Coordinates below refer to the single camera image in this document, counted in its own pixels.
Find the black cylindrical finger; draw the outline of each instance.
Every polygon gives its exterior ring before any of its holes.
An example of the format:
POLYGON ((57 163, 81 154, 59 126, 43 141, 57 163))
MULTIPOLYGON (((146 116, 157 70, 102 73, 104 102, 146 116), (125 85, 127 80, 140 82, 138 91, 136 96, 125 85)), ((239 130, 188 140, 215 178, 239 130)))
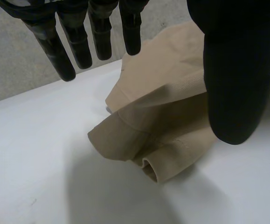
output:
POLYGON ((222 141, 241 144, 258 126, 270 93, 270 1, 187 2, 205 33, 210 125, 222 141))
POLYGON ((112 56, 110 15, 116 8, 118 0, 90 0, 88 16, 90 19, 93 41, 100 60, 112 56))
POLYGON ((34 33, 37 41, 53 64, 57 73, 64 81, 71 81, 76 72, 56 32, 55 17, 47 21, 24 21, 26 26, 34 33))
POLYGON ((140 13, 149 0, 120 0, 119 10, 126 52, 136 55, 141 50, 140 26, 142 23, 140 13))
POLYGON ((57 14, 76 63, 80 69, 87 69, 92 65, 87 33, 83 24, 88 0, 60 1, 57 4, 57 14))

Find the beige fabric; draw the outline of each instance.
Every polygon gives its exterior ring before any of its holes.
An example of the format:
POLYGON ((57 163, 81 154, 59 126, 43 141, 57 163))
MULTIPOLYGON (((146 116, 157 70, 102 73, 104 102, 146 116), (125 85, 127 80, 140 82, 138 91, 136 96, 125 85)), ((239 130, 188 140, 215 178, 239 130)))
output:
POLYGON ((114 113, 88 137, 112 160, 132 160, 154 181, 175 176, 216 140, 207 115, 203 33, 193 23, 169 27, 125 55, 106 99, 114 113))

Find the black rubber fingertip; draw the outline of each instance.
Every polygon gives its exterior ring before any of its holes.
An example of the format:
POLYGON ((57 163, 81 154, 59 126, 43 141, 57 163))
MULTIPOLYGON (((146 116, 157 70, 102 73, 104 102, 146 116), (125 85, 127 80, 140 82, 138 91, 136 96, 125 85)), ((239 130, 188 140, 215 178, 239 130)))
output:
POLYGON ((123 27, 125 49, 129 55, 136 55, 141 50, 140 27, 123 27))
POLYGON ((270 81, 262 85, 229 87, 208 94, 209 121, 215 135, 222 141, 238 145, 255 131, 264 112, 270 81))

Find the white surface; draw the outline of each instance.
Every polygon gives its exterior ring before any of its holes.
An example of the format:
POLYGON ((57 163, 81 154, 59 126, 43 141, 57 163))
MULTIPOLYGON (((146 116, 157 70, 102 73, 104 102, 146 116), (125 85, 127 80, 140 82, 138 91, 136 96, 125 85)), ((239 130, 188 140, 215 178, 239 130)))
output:
POLYGON ((249 141, 157 185, 87 138, 120 66, 0 101, 0 224, 270 224, 270 103, 249 141))

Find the fabric fold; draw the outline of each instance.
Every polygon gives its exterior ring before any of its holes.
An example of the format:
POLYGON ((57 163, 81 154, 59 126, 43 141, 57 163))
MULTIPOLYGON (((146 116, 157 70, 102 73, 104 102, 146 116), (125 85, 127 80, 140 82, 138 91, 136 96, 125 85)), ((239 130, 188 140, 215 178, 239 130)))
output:
POLYGON ((125 55, 106 99, 113 112, 88 133, 111 160, 131 160, 155 182, 195 163, 216 141, 203 81, 204 35, 194 22, 172 26, 125 55))

